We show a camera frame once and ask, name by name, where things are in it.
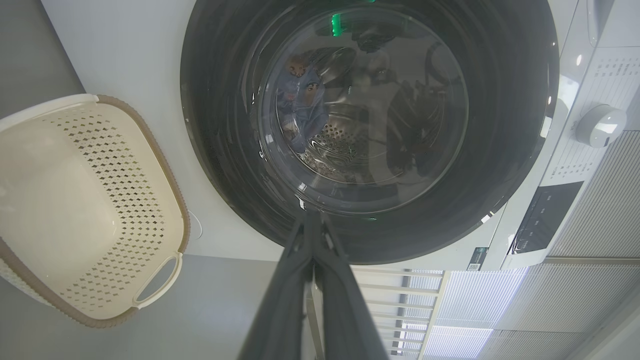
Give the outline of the stainless steel drum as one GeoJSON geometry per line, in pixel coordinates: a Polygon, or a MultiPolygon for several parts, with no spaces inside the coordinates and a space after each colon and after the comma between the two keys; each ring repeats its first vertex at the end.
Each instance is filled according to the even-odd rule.
{"type": "Polygon", "coordinates": [[[354,44],[281,48],[265,74],[269,92],[262,100],[258,129],[275,147],[273,154],[297,176],[311,173],[349,185],[417,183],[423,177],[415,153],[422,120],[409,106],[415,102],[414,87],[425,86],[425,71],[418,68],[424,55],[407,41],[376,51],[354,44]],[[305,153],[295,153],[278,121],[277,82],[288,58],[308,51],[326,87],[328,120],[305,153]]]}

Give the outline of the black control display panel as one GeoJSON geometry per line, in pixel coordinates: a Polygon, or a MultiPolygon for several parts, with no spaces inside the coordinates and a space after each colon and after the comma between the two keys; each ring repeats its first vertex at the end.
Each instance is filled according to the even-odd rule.
{"type": "Polygon", "coordinates": [[[546,249],[576,199],[583,182],[540,186],[515,234],[510,253],[519,255],[546,249]]]}

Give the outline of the cream perforated laundry basket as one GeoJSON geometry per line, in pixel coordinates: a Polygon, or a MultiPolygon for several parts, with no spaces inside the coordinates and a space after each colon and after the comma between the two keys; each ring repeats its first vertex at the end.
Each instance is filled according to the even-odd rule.
{"type": "Polygon", "coordinates": [[[190,216],[141,115],[64,96],[0,119],[0,277],[89,328],[166,294],[190,216]]]}

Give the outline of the black glass washing machine door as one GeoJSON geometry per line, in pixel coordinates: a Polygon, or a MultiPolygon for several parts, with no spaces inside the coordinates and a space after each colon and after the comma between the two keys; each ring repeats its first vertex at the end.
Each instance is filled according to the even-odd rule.
{"type": "Polygon", "coordinates": [[[196,0],[183,39],[183,113],[213,187],[284,246],[298,217],[327,215],[352,264],[429,255],[500,210],[544,144],[560,77],[549,0],[196,0]],[[261,134],[266,72],[288,46],[407,42],[423,52],[416,183],[297,176],[261,134]]]}

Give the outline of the white metal railing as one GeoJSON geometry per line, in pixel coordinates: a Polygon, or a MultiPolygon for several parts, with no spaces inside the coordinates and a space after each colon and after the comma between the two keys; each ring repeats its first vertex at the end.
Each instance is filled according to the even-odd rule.
{"type": "Polygon", "coordinates": [[[390,360],[424,360],[451,272],[353,266],[390,360]]]}

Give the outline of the white washing machine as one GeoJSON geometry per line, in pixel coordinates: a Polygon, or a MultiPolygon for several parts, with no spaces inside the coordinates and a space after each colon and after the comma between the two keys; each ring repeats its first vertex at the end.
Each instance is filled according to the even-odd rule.
{"type": "MultiPolygon", "coordinates": [[[[525,182],[466,237],[390,268],[507,271],[541,264],[555,244],[512,254],[516,231],[537,186],[588,184],[606,150],[624,132],[640,131],[640,0],[548,0],[561,52],[560,91],[546,141],[525,182]],[[576,139],[583,116],[598,105],[627,114],[612,144],[576,139]]],[[[132,105],[158,141],[187,203],[189,255],[272,261],[283,248],[241,219],[196,157],[192,119],[183,114],[179,76],[183,42],[196,0],[41,0],[85,91],[132,105]]]]}

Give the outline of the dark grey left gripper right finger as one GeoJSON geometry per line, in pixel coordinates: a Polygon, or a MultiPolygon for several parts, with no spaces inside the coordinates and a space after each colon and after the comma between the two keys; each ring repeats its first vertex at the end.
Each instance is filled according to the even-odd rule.
{"type": "Polygon", "coordinates": [[[327,215],[312,217],[312,258],[323,296],[326,360],[389,360],[327,215]]]}

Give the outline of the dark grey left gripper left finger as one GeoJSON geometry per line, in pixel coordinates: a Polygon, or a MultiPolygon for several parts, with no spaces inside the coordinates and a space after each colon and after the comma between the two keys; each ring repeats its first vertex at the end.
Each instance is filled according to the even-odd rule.
{"type": "Polygon", "coordinates": [[[306,284],[313,278],[309,230],[309,215],[299,216],[237,360],[301,360],[306,284]]]}

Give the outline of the blue bear print garment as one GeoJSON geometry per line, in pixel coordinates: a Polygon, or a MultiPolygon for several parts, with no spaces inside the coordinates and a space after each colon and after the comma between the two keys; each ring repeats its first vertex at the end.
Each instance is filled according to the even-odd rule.
{"type": "Polygon", "coordinates": [[[278,77],[276,113],[286,142],[297,154],[307,150],[329,120],[326,87],[312,51],[291,55],[278,77]]]}

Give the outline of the white control knob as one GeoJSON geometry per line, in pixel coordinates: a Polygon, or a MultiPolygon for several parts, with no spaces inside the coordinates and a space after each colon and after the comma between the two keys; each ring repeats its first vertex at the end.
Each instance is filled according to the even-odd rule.
{"type": "Polygon", "coordinates": [[[579,121],[575,137],[581,144],[594,149],[611,145],[624,132],[627,113],[607,104],[590,109],[579,121]]]}

